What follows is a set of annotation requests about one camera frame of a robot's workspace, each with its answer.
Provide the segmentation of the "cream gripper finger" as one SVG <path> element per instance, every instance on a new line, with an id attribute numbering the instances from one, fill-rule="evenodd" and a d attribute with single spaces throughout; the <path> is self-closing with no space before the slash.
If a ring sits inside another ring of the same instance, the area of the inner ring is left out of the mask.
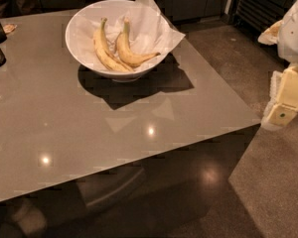
<path id="1" fill-rule="evenodd" d="M 269 102 L 264 110 L 261 127 L 266 130 L 279 130 L 286 127 L 298 114 L 290 106 Z"/>

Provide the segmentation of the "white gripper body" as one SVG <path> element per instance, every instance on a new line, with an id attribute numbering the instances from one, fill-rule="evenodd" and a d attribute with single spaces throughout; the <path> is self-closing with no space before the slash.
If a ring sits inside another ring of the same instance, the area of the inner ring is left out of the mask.
<path id="1" fill-rule="evenodd" d="M 298 111 L 298 63 L 291 63 L 283 72 L 273 72 L 270 98 L 274 104 Z"/>

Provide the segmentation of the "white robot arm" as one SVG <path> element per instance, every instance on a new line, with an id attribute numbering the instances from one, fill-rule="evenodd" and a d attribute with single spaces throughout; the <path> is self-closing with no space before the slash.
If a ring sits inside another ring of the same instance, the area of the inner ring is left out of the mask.
<path id="1" fill-rule="evenodd" d="M 298 115 L 298 0 L 284 15 L 260 34 L 258 41 L 276 45 L 278 56 L 289 62 L 282 72 L 274 71 L 270 79 L 270 101 L 261 127 L 276 131 L 286 127 Z"/>

